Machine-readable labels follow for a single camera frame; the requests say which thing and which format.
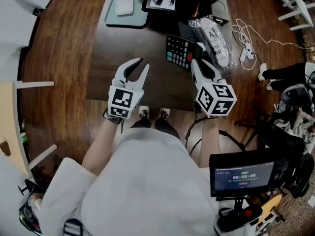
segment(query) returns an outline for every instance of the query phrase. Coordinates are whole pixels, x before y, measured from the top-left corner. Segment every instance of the monitor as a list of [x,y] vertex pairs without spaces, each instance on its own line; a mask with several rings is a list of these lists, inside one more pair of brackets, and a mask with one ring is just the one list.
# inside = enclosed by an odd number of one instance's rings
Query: monitor
[[269,191],[277,161],[271,150],[210,156],[212,197],[242,197]]

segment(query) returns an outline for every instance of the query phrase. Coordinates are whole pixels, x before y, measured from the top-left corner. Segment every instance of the forearm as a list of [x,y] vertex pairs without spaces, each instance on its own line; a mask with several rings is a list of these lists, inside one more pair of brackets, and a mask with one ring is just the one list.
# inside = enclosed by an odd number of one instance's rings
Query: forearm
[[84,156],[82,166],[97,176],[102,172],[111,158],[117,127],[117,125],[106,119],[97,137]]
[[219,154],[219,129],[218,119],[208,119],[203,122],[202,127],[202,141],[199,156],[199,167],[209,167],[209,158],[211,154]]

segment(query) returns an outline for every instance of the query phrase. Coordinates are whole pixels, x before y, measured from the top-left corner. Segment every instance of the shoe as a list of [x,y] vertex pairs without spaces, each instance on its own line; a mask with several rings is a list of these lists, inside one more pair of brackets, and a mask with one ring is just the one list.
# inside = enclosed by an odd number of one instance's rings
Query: shoe
[[274,82],[274,81],[276,81],[276,80],[270,80],[269,83],[267,84],[266,89],[267,89],[268,91],[269,91],[269,90],[272,90],[272,87],[271,87],[270,84],[271,84],[272,82]]
[[262,73],[263,73],[264,71],[267,71],[267,64],[266,64],[266,63],[263,63],[263,64],[260,65],[259,74],[258,74],[258,79],[259,79],[260,81],[263,81],[263,80],[266,79],[266,78],[264,78],[264,76],[262,76]]
[[158,118],[162,118],[162,119],[166,119],[168,116],[169,116],[169,113],[171,112],[171,110],[170,109],[168,109],[168,108],[161,108],[160,110],[159,110],[159,116],[158,116]]
[[141,119],[149,119],[149,107],[140,106],[139,107],[139,115]]

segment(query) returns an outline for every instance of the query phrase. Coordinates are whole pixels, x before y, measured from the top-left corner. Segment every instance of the light wooden desk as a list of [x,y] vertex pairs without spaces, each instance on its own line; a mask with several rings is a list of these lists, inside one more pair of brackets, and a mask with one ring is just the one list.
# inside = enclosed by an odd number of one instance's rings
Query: light wooden desk
[[8,157],[9,161],[28,176],[31,176],[31,169],[53,152],[57,146],[52,145],[31,163],[28,163],[19,130],[16,90],[53,85],[54,82],[0,83],[0,143],[7,141],[11,152]]

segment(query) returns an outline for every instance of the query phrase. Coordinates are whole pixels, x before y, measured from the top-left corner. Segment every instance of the calculator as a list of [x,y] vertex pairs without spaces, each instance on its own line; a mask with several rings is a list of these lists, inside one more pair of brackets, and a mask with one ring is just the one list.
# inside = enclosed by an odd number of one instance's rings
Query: calculator
[[201,59],[202,48],[187,39],[166,36],[166,59],[182,68],[190,69],[192,59]]

